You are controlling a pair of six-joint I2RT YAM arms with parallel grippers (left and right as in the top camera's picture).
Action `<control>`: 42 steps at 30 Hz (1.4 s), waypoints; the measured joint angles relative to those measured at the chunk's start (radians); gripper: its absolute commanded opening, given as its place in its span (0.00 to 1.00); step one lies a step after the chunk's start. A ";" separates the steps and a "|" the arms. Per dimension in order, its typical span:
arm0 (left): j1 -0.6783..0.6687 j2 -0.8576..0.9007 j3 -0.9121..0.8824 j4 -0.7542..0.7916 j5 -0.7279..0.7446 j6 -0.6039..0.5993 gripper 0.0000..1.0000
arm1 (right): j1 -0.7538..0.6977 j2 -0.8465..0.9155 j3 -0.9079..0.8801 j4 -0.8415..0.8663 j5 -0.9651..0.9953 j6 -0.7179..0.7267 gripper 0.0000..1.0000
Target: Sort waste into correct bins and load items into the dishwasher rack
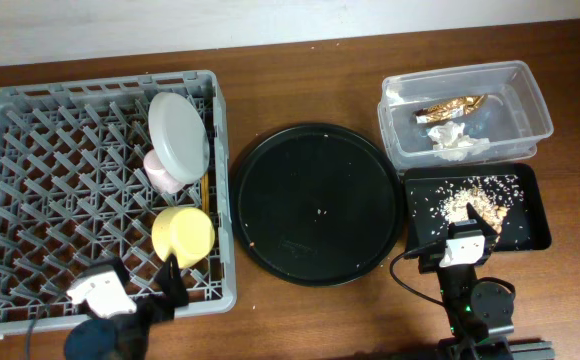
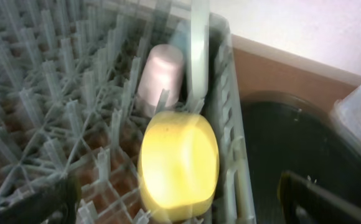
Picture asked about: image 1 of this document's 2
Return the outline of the gold foil wrapper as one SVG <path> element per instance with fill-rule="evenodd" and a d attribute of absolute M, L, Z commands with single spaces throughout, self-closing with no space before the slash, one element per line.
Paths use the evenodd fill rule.
<path fill-rule="evenodd" d="M 480 109 L 487 99 L 486 94 L 453 98 L 415 111 L 415 120 L 419 124 L 429 124 L 467 116 Z"/>

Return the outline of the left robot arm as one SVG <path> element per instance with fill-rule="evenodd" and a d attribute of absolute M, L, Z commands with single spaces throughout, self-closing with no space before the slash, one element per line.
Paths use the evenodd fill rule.
<path fill-rule="evenodd" d="M 67 290 L 75 305 L 85 302 L 90 318 L 76 326 L 64 344 L 67 359 L 143 359 L 150 328 L 174 319 L 175 310 L 189 304 L 189 295 L 170 255 L 155 281 L 159 295 L 137 301 L 125 290 L 129 271 L 118 257 L 95 263 Z"/>

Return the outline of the white napkin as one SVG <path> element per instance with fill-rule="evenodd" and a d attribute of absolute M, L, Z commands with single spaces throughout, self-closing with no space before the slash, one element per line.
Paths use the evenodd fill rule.
<path fill-rule="evenodd" d="M 462 161 L 490 148 L 488 138 L 472 138 L 464 133 L 464 128 L 464 123 L 453 121 L 432 127 L 428 137 L 433 142 L 434 155 L 447 161 Z"/>

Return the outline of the pink cup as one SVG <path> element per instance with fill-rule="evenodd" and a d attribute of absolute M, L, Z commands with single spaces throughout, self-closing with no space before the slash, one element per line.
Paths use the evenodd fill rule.
<path fill-rule="evenodd" d="M 151 185 L 158 192 L 175 194 L 184 188 L 184 185 L 175 180 L 165 169 L 154 149 L 145 155 L 143 167 Z"/>

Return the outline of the grey plate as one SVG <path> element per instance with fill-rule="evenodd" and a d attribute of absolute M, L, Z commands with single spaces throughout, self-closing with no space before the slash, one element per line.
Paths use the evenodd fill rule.
<path fill-rule="evenodd" d="M 195 106 L 176 93 L 154 96 L 148 111 L 149 135 L 165 170 L 179 183 L 192 184 L 207 172 L 210 144 Z"/>

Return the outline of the food scraps pile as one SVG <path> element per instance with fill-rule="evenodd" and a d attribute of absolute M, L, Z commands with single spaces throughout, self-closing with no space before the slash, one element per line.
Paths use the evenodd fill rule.
<path fill-rule="evenodd" d="M 467 207 L 471 205 L 490 227 L 501 233 L 503 226 L 510 223 L 512 208 L 520 205 L 524 197 L 517 175 L 487 175 L 443 180 L 425 200 L 430 203 L 431 217 L 444 225 L 466 221 Z"/>

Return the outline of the yellow bowl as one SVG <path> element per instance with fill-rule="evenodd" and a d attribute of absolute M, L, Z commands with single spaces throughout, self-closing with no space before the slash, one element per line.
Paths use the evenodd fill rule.
<path fill-rule="evenodd" d="M 195 207 L 170 207 L 161 211 L 151 229 L 152 247 L 166 261 L 174 255 L 180 269 L 189 268 L 205 258 L 215 244 L 210 217 Z"/>

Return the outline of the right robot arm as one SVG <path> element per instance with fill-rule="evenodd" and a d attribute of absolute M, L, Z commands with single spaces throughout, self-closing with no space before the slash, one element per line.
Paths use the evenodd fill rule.
<path fill-rule="evenodd" d="M 556 356 L 548 341 L 511 343 L 516 289 L 494 277 L 479 278 L 476 267 L 490 257 L 499 233 L 474 207 L 468 218 L 449 225 L 440 239 L 416 252 L 421 274 L 438 279 L 441 306 L 453 336 L 438 343 L 436 359 L 541 360 Z"/>

